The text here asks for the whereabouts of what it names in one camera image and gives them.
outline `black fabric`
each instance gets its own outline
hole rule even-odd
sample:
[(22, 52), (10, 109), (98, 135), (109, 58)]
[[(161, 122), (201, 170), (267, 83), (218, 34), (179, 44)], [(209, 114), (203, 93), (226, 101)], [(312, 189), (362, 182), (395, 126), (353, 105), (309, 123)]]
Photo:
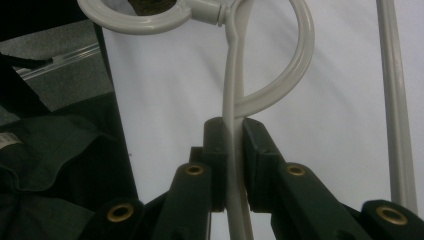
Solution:
[(0, 185), (8, 192), (50, 188), (63, 166), (103, 135), (91, 122), (75, 115), (23, 119), (0, 134), (4, 131), (20, 141), (0, 149)]
[[(103, 204), (117, 198), (138, 198), (114, 93), (74, 104), (47, 118), (69, 115), (84, 118), (103, 134), (64, 163), (47, 190), (23, 194), (0, 187), (0, 239), (77, 239)], [(0, 132), (11, 132), (25, 121), (31, 120), (2, 126)], [(46, 132), (48, 125), (39, 131)]]
[(77, 0), (0, 1), (0, 41), (87, 19)]
[(50, 111), (0, 53), (0, 105), (20, 118), (42, 116)]
[(0, 194), (0, 239), (75, 240), (94, 215), (62, 199)]

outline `white pipe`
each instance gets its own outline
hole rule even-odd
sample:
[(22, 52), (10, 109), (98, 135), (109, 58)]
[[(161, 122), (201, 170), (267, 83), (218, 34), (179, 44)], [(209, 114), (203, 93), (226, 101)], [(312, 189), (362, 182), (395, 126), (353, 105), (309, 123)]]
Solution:
[(226, 16), (228, 55), (222, 116), (228, 133), (226, 209), (231, 239), (253, 240), (241, 156), (241, 122), (235, 119), (235, 100), (243, 96), (243, 48), (253, 0), (236, 0)]
[(402, 56), (393, 0), (377, 0), (392, 201), (418, 212)]
[(281, 100), (299, 83), (309, 66), (315, 43), (312, 16), (304, 0), (290, 0), (290, 3), (299, 28), (295, 54), (287, 68), (272, 83), (236, 101), (236, 117), (255, 114)]
[(225, 73), (223, 119), (228, 130), (228, 181), (226, 208), (231, 239), (250, 240), (253, 233), (244, 186), (242, 156), (243, 117), (266, 109), (290, 92), (300, 81), (312, 58), (314, 28), (303, 0), (290, 0), (299, 25), (295, 55), (284, 72), (264, 89), (244, 97), (243, 52), (253, 0), (236, 0), (226, 16), (228, 56)]

